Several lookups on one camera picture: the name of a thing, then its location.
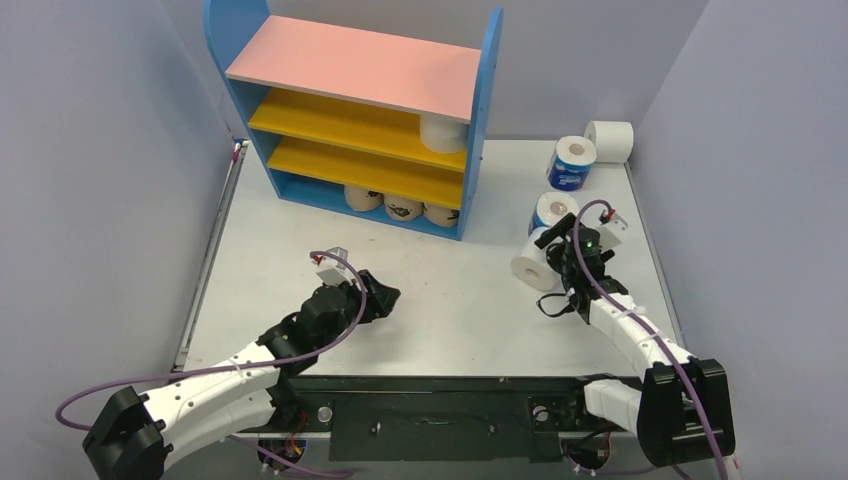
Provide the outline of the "blue roll front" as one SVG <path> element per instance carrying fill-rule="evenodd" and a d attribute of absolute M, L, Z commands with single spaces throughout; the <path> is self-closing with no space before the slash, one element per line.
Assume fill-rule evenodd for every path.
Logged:
<path fill-rule="evenodd" d="M 580 206 L 571 195 L 562 191 L 545 192 L 540 195 L 530 217 L 528 234 L 538 228 L 550 228 L 567 214 L 577 215 Z"/>

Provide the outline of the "blue roll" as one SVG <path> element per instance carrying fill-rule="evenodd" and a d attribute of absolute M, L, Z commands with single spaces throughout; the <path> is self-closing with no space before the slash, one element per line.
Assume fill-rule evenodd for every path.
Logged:
<path fill-rule="evenodd" d="M 545 192 L 540 195 L 530 217 L 528 234 L 538 228 L 550 228 L 567 214 L 577 215 L 580 206 L 571 195 L 562 191 Z"/>
<path fill-rule="evenodd" d="M 560 138 L 547 169 L 549 184 L 557 190 L 580 190 L 597 160 L 595 144 L 581 136 Z"/>

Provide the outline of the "blue roll back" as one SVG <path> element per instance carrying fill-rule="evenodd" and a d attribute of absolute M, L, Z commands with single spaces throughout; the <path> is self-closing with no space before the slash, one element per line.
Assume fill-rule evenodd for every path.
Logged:
<path fill-rule="evenodd" d="M 547 169 L 549 184 L 557 190 L 580 190 L 597 160 L 595 144 L 581 136 L 560 138 Z"/>

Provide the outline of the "brown cartoon roll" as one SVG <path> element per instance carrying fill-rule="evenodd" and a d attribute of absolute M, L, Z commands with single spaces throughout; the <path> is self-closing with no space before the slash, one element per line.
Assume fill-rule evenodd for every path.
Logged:
<path fill-rule="evenodd" d="M 383 199 L 387 215 L 396 221 L 412 221 L 424 211 L 424 203 L 420 201 L 390 194 L 385 194 Z"/>
<path fill-rule="evenodd" d="M 352 185 L 344 186 L 344 197 L 347 205 L 357 212 L 372 211 L 384 204 L 381 192 Z"/>

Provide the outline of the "plain white toilet roll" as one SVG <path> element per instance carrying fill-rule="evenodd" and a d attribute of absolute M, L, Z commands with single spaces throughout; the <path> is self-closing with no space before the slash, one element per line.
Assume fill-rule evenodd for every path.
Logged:
<path fill-rule="evenodd" d="M 433 115 L 421 115 L 419 135 L 421 143 L 439 154 L 454 154 L 467 147 L 469 125 Z"/>

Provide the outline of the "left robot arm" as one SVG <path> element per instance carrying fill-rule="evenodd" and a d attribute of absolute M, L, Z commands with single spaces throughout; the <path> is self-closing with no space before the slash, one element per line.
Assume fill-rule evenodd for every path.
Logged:
<path fill-rule="evenodd" d="M 289 382 L 321 349 L 353 326 L 389 316 L 399 289 L 361 270 L 323 284 L 211 372 L 138 392 L 114 392 L 88 431 L 83 450 L 100 479 L 159 479 L 188 454 L 245 429 L 291 427 L 298 402 Z"/>

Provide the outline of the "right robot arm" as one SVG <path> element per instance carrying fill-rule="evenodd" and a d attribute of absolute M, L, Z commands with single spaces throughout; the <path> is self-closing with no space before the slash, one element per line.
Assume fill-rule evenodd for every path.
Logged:
<path fill-rule="evenodd" d="M 724 459 L 736 447 L 726 371 L 663 333 L 607 273 L 626 230 L 617 213 L 604 212 L 595 228 L 568 213 L 551 227 L 529 231 L 531 253 L 563 287 L 562 311 L 578 314 L 610 340 L 641 382 L 631 387 L 614 378 L 589 380 L 565 398 L 565 416 L 578 427 L 601 418 L 624 428 L 655 467 Z"/>

